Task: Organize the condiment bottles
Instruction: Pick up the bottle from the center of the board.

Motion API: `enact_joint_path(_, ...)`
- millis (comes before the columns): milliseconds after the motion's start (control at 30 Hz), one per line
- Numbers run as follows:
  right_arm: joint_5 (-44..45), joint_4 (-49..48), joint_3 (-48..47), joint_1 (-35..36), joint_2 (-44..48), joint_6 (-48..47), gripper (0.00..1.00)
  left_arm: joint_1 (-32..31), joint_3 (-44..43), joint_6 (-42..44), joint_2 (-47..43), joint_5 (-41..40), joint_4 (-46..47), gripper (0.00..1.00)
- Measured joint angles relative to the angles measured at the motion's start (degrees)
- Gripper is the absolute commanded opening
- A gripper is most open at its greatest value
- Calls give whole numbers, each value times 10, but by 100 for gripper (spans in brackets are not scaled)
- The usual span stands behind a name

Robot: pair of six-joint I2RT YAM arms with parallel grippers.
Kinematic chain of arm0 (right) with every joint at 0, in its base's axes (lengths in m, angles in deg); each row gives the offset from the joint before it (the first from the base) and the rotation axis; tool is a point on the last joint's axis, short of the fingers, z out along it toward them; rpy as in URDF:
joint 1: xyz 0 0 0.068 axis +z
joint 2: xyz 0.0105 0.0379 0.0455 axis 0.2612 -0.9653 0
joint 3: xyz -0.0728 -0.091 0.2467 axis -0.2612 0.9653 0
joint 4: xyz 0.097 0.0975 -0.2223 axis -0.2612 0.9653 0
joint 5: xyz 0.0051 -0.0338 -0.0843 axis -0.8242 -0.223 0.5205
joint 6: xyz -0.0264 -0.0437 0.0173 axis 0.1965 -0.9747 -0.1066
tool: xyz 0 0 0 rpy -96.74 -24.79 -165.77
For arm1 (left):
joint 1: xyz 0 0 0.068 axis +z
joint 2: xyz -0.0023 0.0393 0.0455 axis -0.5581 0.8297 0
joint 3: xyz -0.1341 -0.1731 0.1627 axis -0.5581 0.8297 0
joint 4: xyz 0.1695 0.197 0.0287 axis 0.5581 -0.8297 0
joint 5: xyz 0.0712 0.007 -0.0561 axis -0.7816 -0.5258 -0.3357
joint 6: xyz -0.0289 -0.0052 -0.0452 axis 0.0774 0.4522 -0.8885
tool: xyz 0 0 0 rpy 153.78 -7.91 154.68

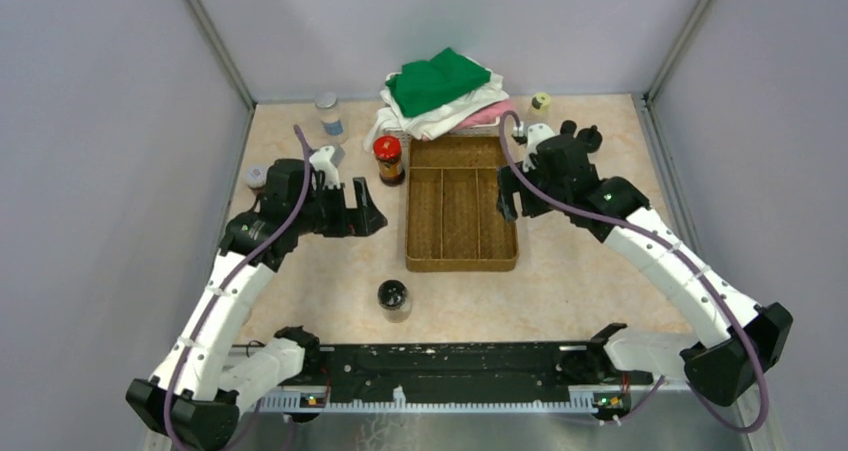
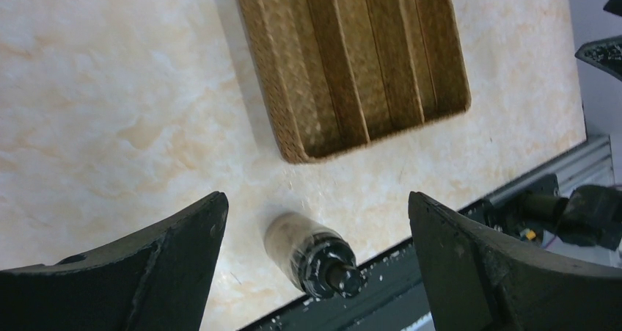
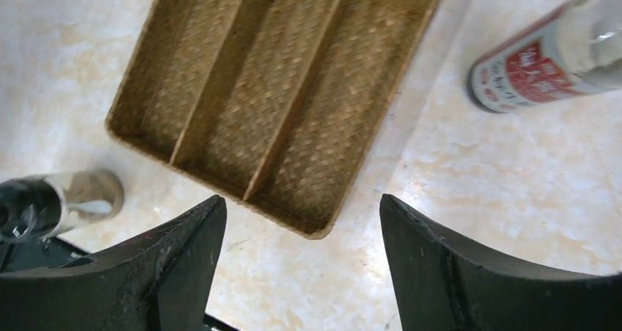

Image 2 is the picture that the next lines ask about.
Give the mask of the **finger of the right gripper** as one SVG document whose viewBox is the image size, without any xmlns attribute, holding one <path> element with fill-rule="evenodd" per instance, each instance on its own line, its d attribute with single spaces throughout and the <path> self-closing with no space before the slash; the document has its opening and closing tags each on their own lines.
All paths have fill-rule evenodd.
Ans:
<svg viewBox="0 0 622 331">
<path fill-rule="evenodd" d="M 622 16 L 622 0 L 608 0 L 607 3 L 603 7 L 603 11 L 621 17 Z"/>
</svg>

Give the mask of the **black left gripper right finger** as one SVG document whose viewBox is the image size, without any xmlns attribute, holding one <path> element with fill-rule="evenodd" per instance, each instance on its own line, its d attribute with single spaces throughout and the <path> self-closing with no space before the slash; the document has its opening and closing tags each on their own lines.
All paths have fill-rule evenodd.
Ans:
<svg viewBox="0 0 622 331">
<path fill-rule="evenodd" d="M 619 330 L 621 270 L 569 258 L 409 195 L 437 330 Z"/>
</svg>

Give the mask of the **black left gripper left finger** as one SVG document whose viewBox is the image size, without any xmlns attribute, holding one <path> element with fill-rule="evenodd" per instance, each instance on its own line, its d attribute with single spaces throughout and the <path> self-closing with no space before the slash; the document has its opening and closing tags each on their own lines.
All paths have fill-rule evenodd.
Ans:
<svg viewBox="0 0 622 331">
<path fill-rule="evenodd" d="M 3 330 L 198 330 L 229 203 L 213 192 L 54 265 L 1 272 Z"/>
</svg>

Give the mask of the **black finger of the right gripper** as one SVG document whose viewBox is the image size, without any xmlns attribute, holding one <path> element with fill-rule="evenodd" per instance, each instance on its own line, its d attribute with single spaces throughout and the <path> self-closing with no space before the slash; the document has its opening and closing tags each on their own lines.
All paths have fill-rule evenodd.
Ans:
<svg viewBox="0 0 622 331">
<path fill-rule="evenodd" d="M 578 60 L 621 80 L 621 36 L 585 43 L 574 55 Z"/>
</svg>

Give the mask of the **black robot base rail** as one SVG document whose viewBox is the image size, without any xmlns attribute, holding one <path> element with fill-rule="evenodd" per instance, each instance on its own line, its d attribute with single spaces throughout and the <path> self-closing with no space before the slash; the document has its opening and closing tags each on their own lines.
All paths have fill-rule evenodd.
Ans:
<svg viewBox="0 0 622 331">
<path fill-rule="evenodd" d="M 580 247 L 617 247 L 621 191 L 593 184 L 558 194 L 556 175 L 513 182 L 458 211 L 519 241 L 544 249 L 543 234 Z M 413 239 L 362 265 L 366 286 L 352 299 L 301 297 L 249 325 L 250 330 L 402 330 L 434 326 Z"/>
</svg>

